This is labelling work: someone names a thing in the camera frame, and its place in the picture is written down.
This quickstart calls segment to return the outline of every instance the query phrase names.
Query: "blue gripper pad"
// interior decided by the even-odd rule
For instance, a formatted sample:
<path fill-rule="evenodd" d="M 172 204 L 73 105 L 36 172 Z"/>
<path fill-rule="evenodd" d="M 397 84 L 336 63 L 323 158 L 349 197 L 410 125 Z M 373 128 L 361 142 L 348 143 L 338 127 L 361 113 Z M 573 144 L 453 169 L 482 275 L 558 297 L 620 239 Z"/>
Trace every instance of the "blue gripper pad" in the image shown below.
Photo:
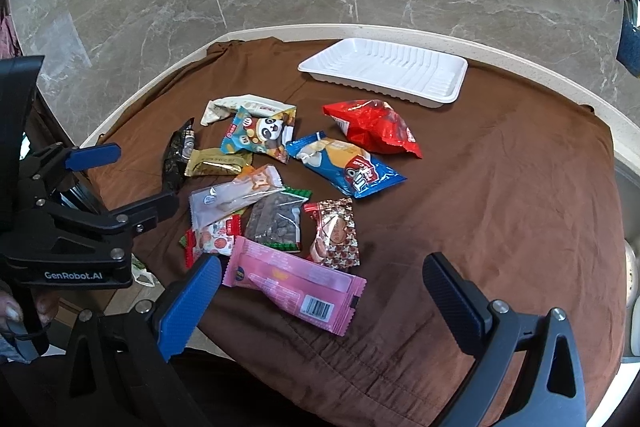
<path fill-rule="evenodd" d="M 463 353 L 478 357 L 491 329 L 489 301 L 451 266 L 440 252 L 422 264 L 422 280 Z"/>
<path fill-rule="evenodd" d="M 221 281 L 220 260 L 203 253 L 186 280 L 170 285 L 158 299 L 152 325 L 165 362 L 184 351 Z"/>
<path fill-rule="evenodd" d="M 84 171 L 114 163 L 119 159 L 120 147 L 116 143 L 105 143 L 71 151 L 66 159 L 65 169 L 73 172 Z"/>

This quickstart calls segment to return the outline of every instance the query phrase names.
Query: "white plastic tray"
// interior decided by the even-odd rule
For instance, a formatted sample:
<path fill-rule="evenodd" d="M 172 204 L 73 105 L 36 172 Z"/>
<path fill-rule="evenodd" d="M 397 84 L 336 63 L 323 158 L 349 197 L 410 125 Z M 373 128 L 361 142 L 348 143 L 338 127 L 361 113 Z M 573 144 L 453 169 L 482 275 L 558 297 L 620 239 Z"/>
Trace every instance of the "white plastic tray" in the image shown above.
<path fill-rule="evenodd" d="M 467 61 L 456 55 L 370 39 L 344 39 L 302 62 L 316 80 L 440 107 L 460 93 Z"/>

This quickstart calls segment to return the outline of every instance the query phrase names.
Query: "brown tablecloth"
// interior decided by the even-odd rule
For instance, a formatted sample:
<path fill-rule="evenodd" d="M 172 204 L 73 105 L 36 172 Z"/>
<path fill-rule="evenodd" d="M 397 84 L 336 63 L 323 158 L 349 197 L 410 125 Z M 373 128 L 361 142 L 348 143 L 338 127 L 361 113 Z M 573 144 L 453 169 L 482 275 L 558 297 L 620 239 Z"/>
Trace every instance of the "brown tablecloth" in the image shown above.
<path fill-rule="evenodd" d="M 214 44 L 132 106 L 109 137 L 114 165 L 91 172 L 113 208 L 160 189 L 171 133 L 198 121 L 208 100 L 253 93 L 298 106 L 296 137 L 342 135 L 322 105 L 370 93 L 314 81 L 298 64 L 331 42 Z M 428 425 L 462 381 L 462 355 L 422 284 L 422 261 L 443 251 L 489 299 L 516 311 L 568 312 L 593 412 L 620 363 L 625 311 L 623 231 L 609 129 L 586 108 L 522 78 L 471 65 L 459 99 L 439 109 L 386 98 L 413 131 L 424 159 L 383 160 L 407 181 L 354 205 L 367 286 L 344 337 L 279 311 L 258 291 L 220 288 L 200 328 L 231 357 L 300 407 L 339 426 Z M 228 121 L 196 126 L 199 148 L 219 146 Z M 254 164 L 268 161 L 256 155 Z M 312 200 L 338 198 L 292 160 L 284 182 Z M 135 254 L 165 285 L 184 272 L 178 238 L 190 226 L 196 178 L 173 219 L 142 235 Z M 302 216 L 303 243 L 314 226 Z M 514 382 L 517 367 L 507 381 Z M 510 386 L 486 420 L 496 418 Z M 251 397 L 247 396 L 247 407 Z"/>

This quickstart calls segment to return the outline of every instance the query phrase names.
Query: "blue snack package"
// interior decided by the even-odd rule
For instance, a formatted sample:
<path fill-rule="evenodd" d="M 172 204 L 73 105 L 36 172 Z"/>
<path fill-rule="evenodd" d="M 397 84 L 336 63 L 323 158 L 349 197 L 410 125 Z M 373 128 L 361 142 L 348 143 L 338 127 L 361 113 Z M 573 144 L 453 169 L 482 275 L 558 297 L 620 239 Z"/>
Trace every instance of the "blue snack package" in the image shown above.
<path fill-rule="evenodd" d="M 327 138 L 324 131 L 288 143 L 287 152 L 354 198 L 364 198 L 406 179 L 361 147 Z"/>
<path fill-rule="evenodd" d="M 291 141 L 295 121 L 295 107 L 267 118 L 257 118 L 244 107 L 239 107 L 233 122 L 226 130 L 220 149 L 225 154 L 246 149 L 268 154 L 282 163 L 287 163 L 289 154 L 285 146 Z"/>

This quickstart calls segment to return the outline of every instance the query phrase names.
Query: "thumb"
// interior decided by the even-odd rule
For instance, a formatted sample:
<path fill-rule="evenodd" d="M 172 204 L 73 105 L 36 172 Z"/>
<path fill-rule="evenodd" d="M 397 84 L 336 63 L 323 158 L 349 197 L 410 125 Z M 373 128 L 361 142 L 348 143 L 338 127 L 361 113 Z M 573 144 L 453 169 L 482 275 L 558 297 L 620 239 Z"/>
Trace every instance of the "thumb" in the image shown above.
<path fill-rule="evenodd" d="M 0 291 L 0 322 L 3 322 L 3 319 L 20 322 L 22 320 L 22 310 L 11 295 Z"/>

